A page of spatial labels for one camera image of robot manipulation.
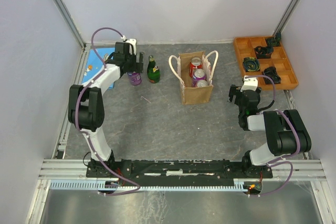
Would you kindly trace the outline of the green glass bottle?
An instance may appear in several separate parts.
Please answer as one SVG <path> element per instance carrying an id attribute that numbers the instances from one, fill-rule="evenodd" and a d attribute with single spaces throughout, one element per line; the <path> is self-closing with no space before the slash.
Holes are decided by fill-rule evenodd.
<path id="1" fill-rule="evenodd" d="M 160 69 L 157 66 L 155 59 L 152 55 L 149 55 L 149 63 L 147 67 L 147 77 L 151 83 L 158 83 L 161 77 Z"/>

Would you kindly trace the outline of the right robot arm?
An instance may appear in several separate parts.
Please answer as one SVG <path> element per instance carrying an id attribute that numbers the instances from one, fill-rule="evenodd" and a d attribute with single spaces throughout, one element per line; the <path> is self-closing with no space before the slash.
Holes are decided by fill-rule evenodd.
<path id="1" fill-rule="evenodd" d="M 238 106 L 238 123 L 245 131 L 264 131 L 266 142 L 247 151 L 242 158 L 241 172 L 254 177 L 260 166 L 311 150 L 311 138 L 297 110 L 262 111 L 258 108 L 261 88 L 246 89 L 232 84 L 229 102 Z"/>

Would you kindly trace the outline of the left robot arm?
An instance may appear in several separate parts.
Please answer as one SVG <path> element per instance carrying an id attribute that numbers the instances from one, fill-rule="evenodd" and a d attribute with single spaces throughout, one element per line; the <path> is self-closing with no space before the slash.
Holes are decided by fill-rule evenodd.
<path id="1" fill-rule="evenodd" d="M 73 84 L 69 89 L 68 120 L 84 136 L 97 162 L 98 171 L 105 177 L 116 171 L 102 124 L 104 122 L 103 94 L 125 73 L 143 72 L 143 53 L 137 56 L 137 40 L 127 39 L 115 44 L 114 52 L 103 61 L 103 66 L 83 84 Z"/>

